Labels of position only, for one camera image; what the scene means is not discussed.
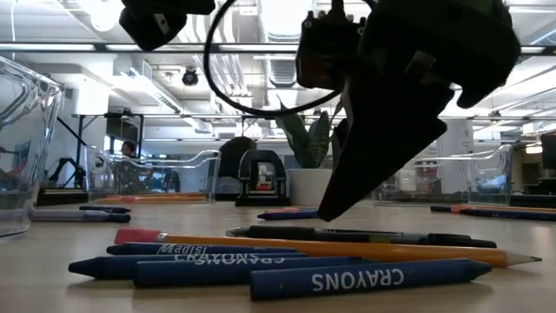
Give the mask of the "green snake plant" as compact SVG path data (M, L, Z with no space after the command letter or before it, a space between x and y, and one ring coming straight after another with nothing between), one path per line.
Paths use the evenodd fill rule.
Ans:
M321 167L330 146L330 131L336 116L327 111L320 115L306 128L306 122L299 114L289 114L275 118L277 126L282 129L289 148L294 152L296 162L303 169Z

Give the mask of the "clear plastic bin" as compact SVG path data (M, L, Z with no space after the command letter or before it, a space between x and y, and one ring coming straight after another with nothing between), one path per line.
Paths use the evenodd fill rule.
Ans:
M64 89L0 57L0 240L30 228Z
M420 157L373 192L381 205L509 203L513 147L477 153Z
M221 161L217 150L203 150L188 159L139 159L86 149L86 187L91 202L110 195L200 192L215 200Z

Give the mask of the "black arch stand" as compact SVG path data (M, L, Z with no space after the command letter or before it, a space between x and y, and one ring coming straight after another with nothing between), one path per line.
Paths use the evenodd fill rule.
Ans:
M258 183L259 163L270 163L274 167L274 186L270 193L258 193L255 189ZM241 191L236 198L237 207L289 206L287 197L287 175L283 163L272 150L248 150L240 161L238 178Z

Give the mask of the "black background rig frame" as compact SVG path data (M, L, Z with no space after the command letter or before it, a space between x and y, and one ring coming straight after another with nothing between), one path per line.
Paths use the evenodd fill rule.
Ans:
M286 138L275 123L246 114L75 114L78 133L99 120L106 122L105 134L111 140L136 143L140 157L178 158L202 150L216 150L239 136L253 139L260 148L281 149Z

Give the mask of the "black aluminium table frame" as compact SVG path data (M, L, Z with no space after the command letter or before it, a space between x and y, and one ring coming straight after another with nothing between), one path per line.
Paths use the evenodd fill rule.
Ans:
M500 194L478 194L473 193L468 198L466 192L453 194L418 194L410 195L408 193L385 194L377 193L371 196L375 201L381 203L487 203L487 204L509 204L510 206L534 207L556 209L556 196L548 195L517 195L512 194L509 197ZM77 192L69 192L63 190L56 192L55 190L46 190L38 196L38 206L60 205L87 203L89 200L84 190Z

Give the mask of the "black monitor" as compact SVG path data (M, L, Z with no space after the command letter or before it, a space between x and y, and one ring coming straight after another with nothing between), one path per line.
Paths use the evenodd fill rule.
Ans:
M543 134L540 136L540 141L543 168L556 170L556 135Z

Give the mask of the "pale barrel pen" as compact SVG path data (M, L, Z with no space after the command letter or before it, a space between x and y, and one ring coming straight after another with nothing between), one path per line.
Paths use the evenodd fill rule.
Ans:
M131 216L98 210L35 210L31 215L31 220L33 222L128 223L131 220Z

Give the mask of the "black rig crossbar with lights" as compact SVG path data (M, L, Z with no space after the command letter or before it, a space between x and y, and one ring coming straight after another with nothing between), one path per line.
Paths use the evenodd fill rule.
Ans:
M200 54L204 45L198 43L172 43L150 53ZM213 43L214 53L235 54L295 54L298 45L288 43ZM23 53L143 53L133 43L7 43L0 42L0 51ZM526 45L521 54L528 57L556 57L556 46Z

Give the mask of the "pens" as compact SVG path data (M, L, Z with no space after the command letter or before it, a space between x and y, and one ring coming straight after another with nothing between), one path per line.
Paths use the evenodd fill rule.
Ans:
M556 214L542 212L467 209L461 210L460 214L468 216L556 222Z

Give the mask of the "black pen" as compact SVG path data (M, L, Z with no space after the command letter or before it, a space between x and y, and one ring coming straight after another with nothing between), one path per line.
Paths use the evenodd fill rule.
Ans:
M333 230L297 226L252 225L226 231L226 236L344 243L392 243L496 249L493 241L468 235L403 233L370 230Z

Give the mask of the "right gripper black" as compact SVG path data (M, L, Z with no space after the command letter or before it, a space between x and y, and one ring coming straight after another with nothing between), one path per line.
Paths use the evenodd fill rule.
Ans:
M502 0L378 0L367 18L360 57L388 77L416 66L461 88L457 104L476 105L506 83L520 42ZM370 194L444 134L438 115L452 99L447 87L349 84L347 133L319 206L330 222Z

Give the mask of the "white plant pot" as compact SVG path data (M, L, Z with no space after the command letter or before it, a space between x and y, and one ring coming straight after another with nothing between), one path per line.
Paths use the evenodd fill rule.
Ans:
M291 204L297 207L318 207L331 176L330 169L288 170L288 197Z

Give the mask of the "silver ventilation duct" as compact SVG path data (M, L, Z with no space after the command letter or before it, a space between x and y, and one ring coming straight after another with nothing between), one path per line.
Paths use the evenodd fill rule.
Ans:
M265 43L299 43L301 24L316 0L256 0ZM266 60L268 80L276 88L296 84L295 58L281 55Z

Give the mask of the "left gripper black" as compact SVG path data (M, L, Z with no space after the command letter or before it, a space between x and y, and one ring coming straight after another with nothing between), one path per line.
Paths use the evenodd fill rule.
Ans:
M156 50L185 27L188 15L209 15L215 0L121 0L119 24L143 51Z

